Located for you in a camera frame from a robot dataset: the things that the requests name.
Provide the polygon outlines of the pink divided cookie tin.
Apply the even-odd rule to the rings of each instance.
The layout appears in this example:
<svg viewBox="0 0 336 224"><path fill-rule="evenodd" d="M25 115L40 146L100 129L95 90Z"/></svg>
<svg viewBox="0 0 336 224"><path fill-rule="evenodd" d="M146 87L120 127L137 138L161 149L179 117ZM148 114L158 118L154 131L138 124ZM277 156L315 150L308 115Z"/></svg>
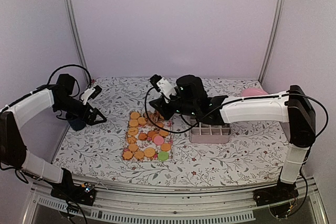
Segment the pink divided cookie tin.
<svg viewBox="0 0 336 224"><path fill-rule="evenodd" d="M231 129L228 124L208 125L199 123L190 130L190 142L194 144L226 144L230 140Z"/></svg>

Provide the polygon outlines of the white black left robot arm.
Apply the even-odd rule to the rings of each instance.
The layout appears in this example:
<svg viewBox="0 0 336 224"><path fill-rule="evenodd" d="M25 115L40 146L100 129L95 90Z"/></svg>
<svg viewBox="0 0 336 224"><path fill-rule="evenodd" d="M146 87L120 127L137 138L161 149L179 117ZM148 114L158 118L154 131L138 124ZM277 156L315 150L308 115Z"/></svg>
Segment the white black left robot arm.
<svg viewBox="0 0 336 224"><path fill-rule="evenodd" d="M55 198L92 206L97 194L92 184L76 185L69 170L37 156L24 143L25 136L31 144L43 147L56 139L57 127L52 126L53 120L46 115L47 111L59 112L57 118L68 122L75 131L107 121L99 109L89 103L102 88L89 82L85 91L74 94L74 87L78 85L75 77L61 73L55 83L49 79L1 109L1 164L3 170L13 169L48 183Z"/></svg>

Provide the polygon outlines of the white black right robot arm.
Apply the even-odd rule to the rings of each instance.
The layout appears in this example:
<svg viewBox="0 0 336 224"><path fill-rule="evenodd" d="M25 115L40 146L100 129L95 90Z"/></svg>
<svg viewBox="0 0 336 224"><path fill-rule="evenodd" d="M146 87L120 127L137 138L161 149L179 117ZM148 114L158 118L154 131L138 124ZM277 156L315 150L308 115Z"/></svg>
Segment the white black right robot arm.
<svg viewBox="0 0 336 224"><path fill-rule="evenodd" d="M156 109L165 120L175 114L190 116L196 121L190 129L200 124L222 126L243 121L288 123L289 147L277 184L254 190L253 199L257 206L264 206L299 196L296 180L302 175L302 166L319 133L316 132L316 112L311 105L316 100L305 95L298 85L275 94L237 98L209 97L201 78L191 74L178 78L175 86L156 74L150 83L161 96L145 104Z"/></svg>

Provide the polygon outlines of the floral cookie tray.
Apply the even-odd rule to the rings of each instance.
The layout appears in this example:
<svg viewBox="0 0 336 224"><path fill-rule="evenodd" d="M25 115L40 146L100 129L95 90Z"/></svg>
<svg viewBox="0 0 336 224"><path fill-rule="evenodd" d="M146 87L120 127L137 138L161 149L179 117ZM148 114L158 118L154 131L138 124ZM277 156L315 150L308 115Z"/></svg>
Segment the floral cookie tray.
<svg viewBox="0 0 336 224"><path fill-rule="evenodd" d="M164 120L164 126L158 127L149 125L146 116L148 114L138 111L129 113L121 158L127 162L161 162L158 160L158 153L165 151L169 153L169 159L166 161L170 161L173 158L173 136L169 132L172 130L172 121ZM156 135L164 138L162 145L154 144L153 138ZM155 149L156 153L153 158L144 156L143 151L148 147Z"/></svg>

